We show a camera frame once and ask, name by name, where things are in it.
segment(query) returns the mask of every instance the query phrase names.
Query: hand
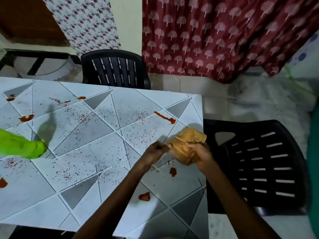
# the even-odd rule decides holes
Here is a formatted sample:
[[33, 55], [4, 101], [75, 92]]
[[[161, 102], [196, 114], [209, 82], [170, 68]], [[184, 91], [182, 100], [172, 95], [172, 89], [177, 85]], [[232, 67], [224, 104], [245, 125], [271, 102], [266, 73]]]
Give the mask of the hand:
[[207, 143], [190, 143], [187, 142], [186, 145], [190, 148], [193, 148], [199, 159], [197, 160], [198, 169], [206, 175], [211, 171], [212, 166], [215, 166], [217, 163], [213, 159], [212, 153], [210, 152], [209, 146]]
[[151, 165], [157, 162], [161, 156], [168, 151], [169, 147], [167, 145], [164, 145], [161, 142], [155, 142], [145, 150], [137, 163], [148, 171]]

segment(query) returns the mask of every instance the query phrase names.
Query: person's left hand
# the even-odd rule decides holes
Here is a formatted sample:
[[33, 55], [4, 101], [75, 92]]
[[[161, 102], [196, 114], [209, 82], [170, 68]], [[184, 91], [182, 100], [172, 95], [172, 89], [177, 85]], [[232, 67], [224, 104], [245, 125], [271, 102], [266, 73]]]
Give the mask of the person's left hand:
[[169, 147], [167, 145], [157, 141], [145, 150], [137, 163], [143, 165], [148, 171], [151, 165], [157, 162], [161, 156], [168, 151]]

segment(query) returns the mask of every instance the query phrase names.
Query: person's left arm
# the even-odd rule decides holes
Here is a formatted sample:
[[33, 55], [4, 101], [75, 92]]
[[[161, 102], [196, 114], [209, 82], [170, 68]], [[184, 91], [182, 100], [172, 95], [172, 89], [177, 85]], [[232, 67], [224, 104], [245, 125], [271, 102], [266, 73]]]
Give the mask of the person's left arm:
[[151, 168], [151, 165], [168, 151], [169, 147], [160, 142], [151, 144], [124, 180], [81, 226], [73, 239], [111, 237], [141, 178]]

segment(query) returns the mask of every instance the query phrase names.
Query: person's right arm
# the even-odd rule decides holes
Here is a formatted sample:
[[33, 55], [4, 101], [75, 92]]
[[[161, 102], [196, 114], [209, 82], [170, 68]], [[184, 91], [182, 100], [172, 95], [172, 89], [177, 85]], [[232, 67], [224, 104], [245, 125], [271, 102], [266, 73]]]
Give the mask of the person's right arm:
[[280, 239], [277, 233], [237, 193], [213, 159], [208, 146], [199, 143], [188, 143], [187, 145], [197, 152], [199, 156], [198, 168], [217, 194], [238, 239]]

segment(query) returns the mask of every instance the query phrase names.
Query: table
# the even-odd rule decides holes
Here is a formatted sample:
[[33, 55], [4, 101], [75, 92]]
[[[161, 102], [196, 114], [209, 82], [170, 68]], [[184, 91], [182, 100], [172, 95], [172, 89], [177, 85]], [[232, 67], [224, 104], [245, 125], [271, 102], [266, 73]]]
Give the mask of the table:
[[[186, 126], [203, 131], [200, 95], [5, 77], [0, 92], [0, 128], [50, 141], [38, 159], [0, 155], [0, 177], [8, 182], [0, 189], [0, 223], [77, 231], [151, 143]], [[137, 186], [114, 235], [208, 238], [205, 183], [196, 165], [163, 156]], [[139, 200], [146, 192], [150, 201]]]

